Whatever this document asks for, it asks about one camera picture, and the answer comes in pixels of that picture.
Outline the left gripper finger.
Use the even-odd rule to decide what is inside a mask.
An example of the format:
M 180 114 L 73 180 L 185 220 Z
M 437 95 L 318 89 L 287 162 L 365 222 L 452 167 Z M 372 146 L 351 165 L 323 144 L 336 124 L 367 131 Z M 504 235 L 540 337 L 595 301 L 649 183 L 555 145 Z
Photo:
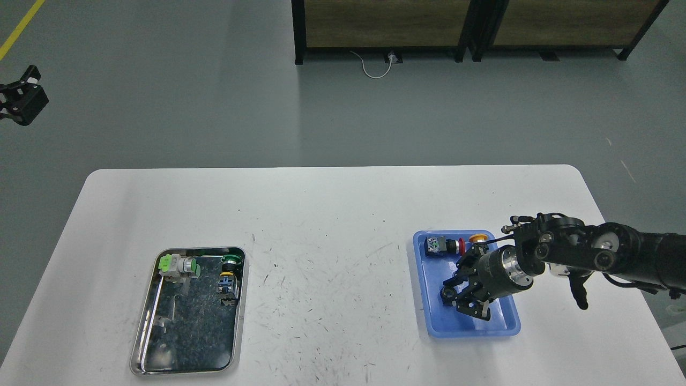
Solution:
M 49 103 L 39 80 L 39 69 L 30 65 L 19 80 L 1 85 L 1 120 L 12 120 L 18 125 L 32 124 Z

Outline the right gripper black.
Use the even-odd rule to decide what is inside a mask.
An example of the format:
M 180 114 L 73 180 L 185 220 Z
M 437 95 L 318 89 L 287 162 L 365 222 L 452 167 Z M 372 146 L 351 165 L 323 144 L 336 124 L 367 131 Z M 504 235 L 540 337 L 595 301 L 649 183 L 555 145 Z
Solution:
M 491 301 L 529 290 L 534 283 L 512 245 L 489 252 L 488 244 L 472 244 L 456 267 L 453 276 L 443 281 L 443 289 L 465 290 L 456 296 L 457 311 L 485 322 L 491 320 Z

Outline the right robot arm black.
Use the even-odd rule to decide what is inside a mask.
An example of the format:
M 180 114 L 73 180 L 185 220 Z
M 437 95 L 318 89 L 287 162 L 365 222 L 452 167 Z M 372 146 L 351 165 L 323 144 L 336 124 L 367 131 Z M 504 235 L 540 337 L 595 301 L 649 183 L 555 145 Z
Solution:
M 512 216 L 502 227 L 513 244 L 490 250 L 490 240 L 472 241 L 439 296 L 459 313 L 489 321 L 495 300 L 532 288 L 546 268 L 568 278 L 576 305 L 586 310 L 585 283 L 593 273 L 620 288 L 652 295 L 684 295 L 684 235 L 642 233 L 616 222 L 586 225 L 563 213 Z

